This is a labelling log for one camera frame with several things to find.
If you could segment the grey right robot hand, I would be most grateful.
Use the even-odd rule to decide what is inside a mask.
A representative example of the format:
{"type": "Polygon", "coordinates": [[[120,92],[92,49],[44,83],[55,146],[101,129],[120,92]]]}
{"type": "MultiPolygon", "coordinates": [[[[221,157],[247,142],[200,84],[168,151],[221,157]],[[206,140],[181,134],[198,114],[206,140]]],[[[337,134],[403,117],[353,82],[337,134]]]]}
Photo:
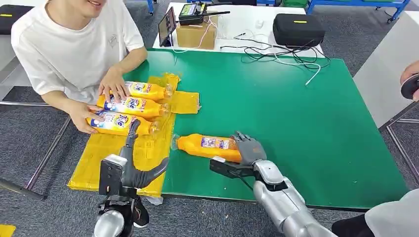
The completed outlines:
{"type": "Polygon", "coordinates": [[[241,156],[241,165],[253,165],[258,160],[267,160],[264,148],[254,138],[240,131],[235,131],[230,137],[238,147],[241,156]]]}

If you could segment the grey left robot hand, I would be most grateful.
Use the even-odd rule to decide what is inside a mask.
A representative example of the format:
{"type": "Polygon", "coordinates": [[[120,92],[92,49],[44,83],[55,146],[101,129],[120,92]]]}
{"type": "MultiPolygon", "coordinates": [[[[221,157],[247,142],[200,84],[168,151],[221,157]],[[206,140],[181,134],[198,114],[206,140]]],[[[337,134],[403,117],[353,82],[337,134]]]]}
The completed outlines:
{"type": "Polygon", "coordinates": [[[133,164],[134,142],[138,137],[137,129],[141,125],[141,121],[134,119],[129,126],[128,135],[125,145],[121,148],[119,156],[126,158],[125,171],[122,175],[122,185],[124,187],[132,187],[142,189],[147,187],[152,181],[161,176],[167,169],[169,157],[164,158],[159,165],[151,170],[138,170],[133,164]]]}

